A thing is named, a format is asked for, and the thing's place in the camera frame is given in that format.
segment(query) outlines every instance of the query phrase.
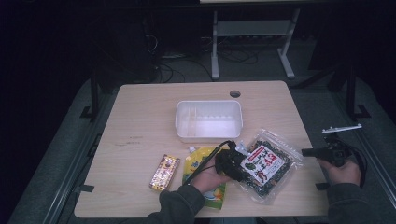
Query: table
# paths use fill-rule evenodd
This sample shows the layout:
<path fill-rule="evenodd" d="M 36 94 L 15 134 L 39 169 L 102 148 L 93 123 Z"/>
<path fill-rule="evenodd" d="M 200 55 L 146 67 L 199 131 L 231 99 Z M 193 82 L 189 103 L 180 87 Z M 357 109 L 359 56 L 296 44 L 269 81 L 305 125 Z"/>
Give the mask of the table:
<path fill-rule="evenodd" d="M 233 98 L 230 91 L 239 91 Z M 120 88 L 75 209 L 77 217 L 145 217 L 159 211 L 159 192 L 149 182 L 163 154 L 182 159 L 170 190 L 181 185 L 188 148 L 177 136 L 179 101 L 236 100 L 244 127 L 238 139 L 250 141 L 260 128 L 288 139 L 297 148 L 312 147 L 289 89 L 283 81 L 125 85 Z M 197 217 L 325 216 L 327 199 L 315 184 L 325 181 L 315 159 L 307 158 L 273 205 L 254 203 L 228 183 L 221 210 L 204 207 Z"/>

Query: human hand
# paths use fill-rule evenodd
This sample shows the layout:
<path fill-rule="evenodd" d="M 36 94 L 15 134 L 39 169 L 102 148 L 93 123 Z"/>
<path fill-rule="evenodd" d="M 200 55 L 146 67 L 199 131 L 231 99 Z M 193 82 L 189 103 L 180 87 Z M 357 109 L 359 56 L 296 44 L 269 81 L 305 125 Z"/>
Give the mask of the human hand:
<path fill-rule="evenodd" d="M 204 170 L 192 180 L 191 184 L 201 193 L 206 193 L 229 180 L 231 180 L 231 178 L 227 175 L 219 175 L 216 172 L 215 158 L 212 158 L 212 160 L 206 164 Z"/>
<path fill-rule="evenodd" d="M 351 183 L 359 185 L 361 183 L 361 170 L 359 166 L 350 160 L 341 167 L 336 167 L 321 159 L 317 159 L 321 167 L 329 174 L 329 178 L 333 184 Z"/>

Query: seaweed snack package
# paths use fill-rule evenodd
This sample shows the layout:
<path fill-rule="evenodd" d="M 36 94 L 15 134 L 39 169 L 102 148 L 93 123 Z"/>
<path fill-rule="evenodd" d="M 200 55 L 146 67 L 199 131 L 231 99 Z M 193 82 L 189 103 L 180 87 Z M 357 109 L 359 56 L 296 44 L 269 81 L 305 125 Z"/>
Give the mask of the seaweed snack package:
<path fill-rule="evenodd" d="M 303 156 L 282 137 L 261 129 L 247 145 L 241 162 L 248 178 L 240 186 L 258 203 L 271 204 L 288 179 L 301 166 Z"/>
<path fill-rule="evenodd" d="M 199 164 L 204 161 L 214 150 L 213 147 L 200 147 L 194 150 L 189 157 L 186 158 L 183 170 L 183 183 L 198 168 Z M 224 201 L 226 184 L 221 184 L 217 188 L 210 190 L 204 194 L 205 206 L 221 209 Z"/>

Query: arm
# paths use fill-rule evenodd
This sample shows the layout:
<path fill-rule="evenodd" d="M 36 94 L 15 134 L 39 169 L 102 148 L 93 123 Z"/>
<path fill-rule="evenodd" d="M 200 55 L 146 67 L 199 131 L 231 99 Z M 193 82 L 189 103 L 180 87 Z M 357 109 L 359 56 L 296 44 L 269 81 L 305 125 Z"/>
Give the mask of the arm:
<path fill-rule="evenodd" d="M 163 191 L 160 194 L 161 211 L 151 213 L 143 223 L 194 222 L 195 215 L 205 204 L 202 193 L 194 186 L 187 185 L 177 191 Z"/>
<path fill-rule="evenodd" d="M 352 161 L 346 161 L 341 167 L 327 161 L 318 162 L 332 181 L 332 186 L 327 190 L 330 223 L 376 223 L 376 216 L 359 187 L 359 166 Z"/>
<path fill-rule="evenodd" d="M 205 166 L 207 169 L 198 174 L 190 185 L 181 186 L 172 192 L 163 191 L 160 194 L 161 211 L 151 213 L 143 223 L 193 223 L 195 215 L 204 207 L 203 193 L 230 180 L 228 176 L 217 174 L 214 164 L 214 159 L 209 161 Z"/>

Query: white plastic container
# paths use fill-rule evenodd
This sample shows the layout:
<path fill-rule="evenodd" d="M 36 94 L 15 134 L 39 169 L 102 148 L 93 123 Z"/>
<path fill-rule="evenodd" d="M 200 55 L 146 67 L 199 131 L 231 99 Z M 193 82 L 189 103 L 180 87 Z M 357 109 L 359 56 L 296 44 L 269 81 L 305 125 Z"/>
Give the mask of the white plastic container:
<path fill-rule="evenodd" d="M 177 104 L 177 135 L 185 143 L 233 140 L 243 127 L 237 101 L 181 101 Z"/>

